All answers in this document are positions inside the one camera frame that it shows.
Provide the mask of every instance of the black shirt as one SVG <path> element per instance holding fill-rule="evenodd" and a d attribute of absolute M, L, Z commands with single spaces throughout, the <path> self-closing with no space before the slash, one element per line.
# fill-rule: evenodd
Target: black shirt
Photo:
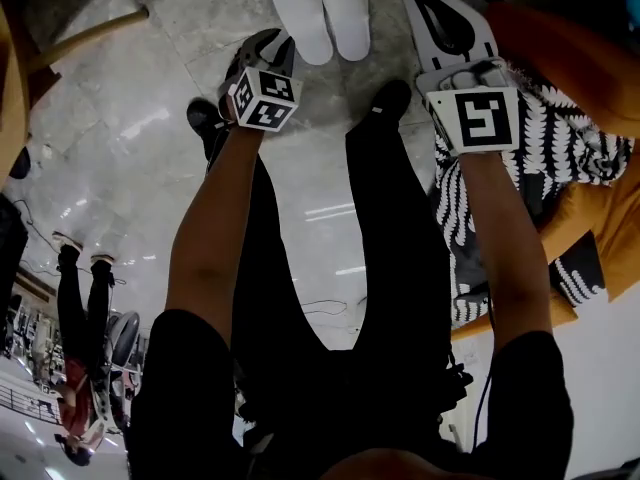
<path fill-rule="evenodd" d="M 573 412 L 553 336 L 521 336 L 494 357 L 491 368 L 486 442 L 471 454 L 459 453 L 434 425 L 405 433 L 401 447 L 452 472 L 564 478 Z M 295 396 L 295 385 L 291 390 Z M 317 478 L 351 453 L 386 446 L 384 436 L 372 431 L 380 425 L 365 430 L 344 414 L 332 418 L 339 396 L 333 405 L 324 402 L 311 401 L 308 413 L 282 422 L 252 471 L 266 470 L 277 479 Z M 234 408 L 233 361 L 220 335 L 188 312 L 164 312 L 154 323 L 132 407 L 127 446 L 133 478 L 245 478 L 250 458 L 231 434 Z M 379 407 L 368 421 L 399 418 L 410 415 Z"/>

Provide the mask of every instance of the black pants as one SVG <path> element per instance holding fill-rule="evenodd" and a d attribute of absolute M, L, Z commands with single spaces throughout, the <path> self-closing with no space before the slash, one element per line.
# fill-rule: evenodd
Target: black pants
<path fill-rule="evenodd" d="M 415 402 L 414 416 L 422 411 L 435 421 L 438 411 L 425 397 L 437 391 L 448 364 L 449 251 L 396 127 L 368 117 L 347 134 L 346 150 L 366 262 L 362 330 L 353 350 L 330 352 L 308 324 L 280 237 L 273 185 L 258 159 L 231 343 L 249 379 L 247 399 L 257 401 L 258 414 L 275 418 L 311 393 L 339 397 L 351 406 L 350 418 L 358 409 L 367 417 L 381 404 Z"/>
<path fill-rule="evenodd" d="M 104 334 L 109 316 L 111 265 L 106 261 L 97 261 L 91 267 L 93 283 L 85 313 L 78 283 L 78 256 L 78 251 L 68 245 L 62 246 L 58 256 L 61 274 L 58 287 L 58 318 L 62 351 L 65 356 L 81 361 L 89 376 L 94 378 L 104 351 Z"/>

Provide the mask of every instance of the railing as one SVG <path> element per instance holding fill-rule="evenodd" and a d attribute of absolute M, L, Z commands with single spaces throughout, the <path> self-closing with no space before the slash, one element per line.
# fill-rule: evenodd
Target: railing
<path fill-rule="evenodd" d="M 60 425 L 60 411 L 55 401 L 45 401 L 18 393 L 0 385 L 0 405 L 40 421 Z"/>

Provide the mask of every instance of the black and white blanket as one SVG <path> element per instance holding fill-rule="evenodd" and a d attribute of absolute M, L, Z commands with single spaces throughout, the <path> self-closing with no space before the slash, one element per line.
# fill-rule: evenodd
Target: black and white blanket
<path fill-rule="evenodd" d="M 520 149 L 504 152 L 502 158 L 536 224 L 550 215 L 568 183 L 607 185 L 624 173 L 633 141 L 599 131 L 548 81 L 529 78 L 527 89 L 519 91 L 518 107 Z M 488 284 L 458 159 L 437 132 L 435 154 L 430 197 L 451 251 L 452 325 L 459 327 L 487 311 Z M 591 233 L 549 268 L 553 287 L 573 306 L 605 289 Z"/>

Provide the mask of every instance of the white cube with markers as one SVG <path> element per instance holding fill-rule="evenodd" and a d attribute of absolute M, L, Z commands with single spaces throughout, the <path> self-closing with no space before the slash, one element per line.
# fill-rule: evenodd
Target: white cube with markers
<path fill-rule="evenodd" d="M 302 82 L 248 67 L 229 95 L 240 126 L 279 132 L 300 105 Z"/>

